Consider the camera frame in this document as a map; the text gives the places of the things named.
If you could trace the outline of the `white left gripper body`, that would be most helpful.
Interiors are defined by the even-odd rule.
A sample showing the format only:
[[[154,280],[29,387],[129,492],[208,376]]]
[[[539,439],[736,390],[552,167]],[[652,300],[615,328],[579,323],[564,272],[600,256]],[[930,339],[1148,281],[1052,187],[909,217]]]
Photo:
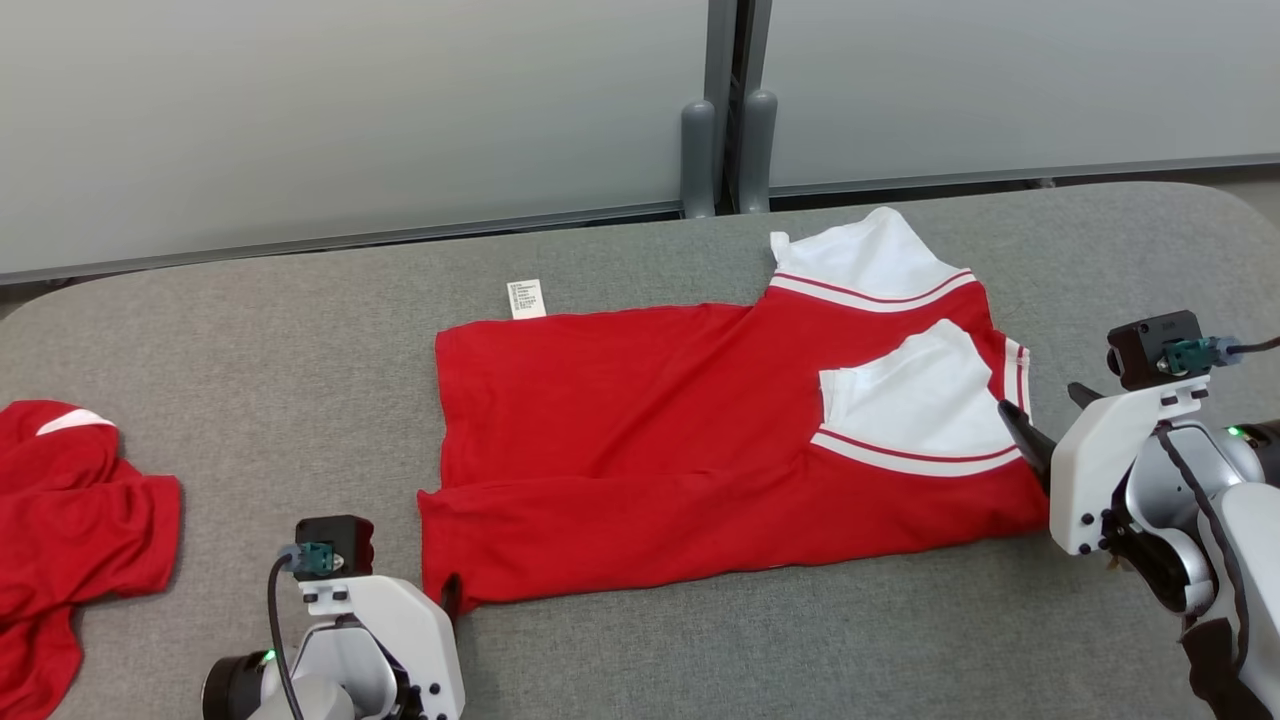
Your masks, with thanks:
[[[298,651],[298,692],[349,700],[353,720],[461,720],[466,692],[445,610],[392,577],[300,583],[312,626]]]

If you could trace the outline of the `narrow frosted partition panel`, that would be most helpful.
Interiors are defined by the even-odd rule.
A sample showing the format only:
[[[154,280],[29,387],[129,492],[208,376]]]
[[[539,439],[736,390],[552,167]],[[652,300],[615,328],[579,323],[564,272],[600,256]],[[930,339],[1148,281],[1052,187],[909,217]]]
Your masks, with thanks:
[[[1280,161],[1280,0],[772,0],[774,196]]]

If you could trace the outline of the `wide frosted partition panel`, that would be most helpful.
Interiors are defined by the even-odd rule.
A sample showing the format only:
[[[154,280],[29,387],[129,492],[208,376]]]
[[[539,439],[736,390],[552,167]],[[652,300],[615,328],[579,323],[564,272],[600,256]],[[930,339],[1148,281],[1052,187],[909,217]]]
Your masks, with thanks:
[[[0,0],[0,284],[672,211],[726,0]]]

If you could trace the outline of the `grey fabric sofa cushion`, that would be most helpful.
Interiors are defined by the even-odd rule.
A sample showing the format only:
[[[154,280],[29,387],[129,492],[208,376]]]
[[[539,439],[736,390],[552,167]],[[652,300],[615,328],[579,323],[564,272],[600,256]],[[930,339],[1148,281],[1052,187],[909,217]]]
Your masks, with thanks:
[[[0,320],[0,407],[55,398],[115,421],[184,488],[168,591],[83,609],[55,720],[200,720],[223,656],[269,643],[265,582],[301,518],[375,524],[375,566],[419,578],[415,496],[438,482],[433,340],[507,316],[506,283],[594,313],[751,304],[768,234],[870,204],[205,263],[109,277]],[[1065,384],[1107,392],[1112,327],[1178,309],[1280,334],[1280,210],[1128,182],[902,202],[986,284],[1032,356],[1036,424]],[[902,559],[481,609],[460,624],[467,720],[1197,720],[1178,623],[1132,573],[1043,536]]]

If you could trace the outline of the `red shirt with white sleeves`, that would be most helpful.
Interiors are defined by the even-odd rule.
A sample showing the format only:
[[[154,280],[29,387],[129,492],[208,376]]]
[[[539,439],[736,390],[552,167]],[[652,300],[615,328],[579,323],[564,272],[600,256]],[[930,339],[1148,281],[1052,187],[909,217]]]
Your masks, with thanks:
[[[481,605],[819,566],[1042,530],[998,414],[1029,351],[893,209],[771,236],[751,306],[474,322],[435,340],[422,588]]]

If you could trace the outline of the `grey partition post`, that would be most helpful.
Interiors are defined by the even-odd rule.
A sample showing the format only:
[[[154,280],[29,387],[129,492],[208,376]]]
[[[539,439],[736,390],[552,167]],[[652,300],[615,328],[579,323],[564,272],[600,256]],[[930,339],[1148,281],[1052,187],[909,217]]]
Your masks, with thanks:
[[[707,0],[703,96],[680,114],[680,211],[685,219],[714,217],[721,199],[737,14],[739,0]]]
[[[771,210],[771,163],[778,99],[764,87],[765,54],[774,0],[742,0],[745,19],[739,72],[736,208],[742,214]]]

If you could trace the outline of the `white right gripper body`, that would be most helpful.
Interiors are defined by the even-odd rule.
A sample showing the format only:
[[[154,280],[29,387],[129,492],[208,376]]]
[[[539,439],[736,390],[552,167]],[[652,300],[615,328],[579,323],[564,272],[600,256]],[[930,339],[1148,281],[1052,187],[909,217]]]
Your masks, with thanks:
[[[1198,559],[1193,492],[1158,438],[1201,410],[1208,377],[1105,396],[1083,409],[1052,456],[1050,533],[1070,555],[1119,553],[1144,541],[1155,553]]]

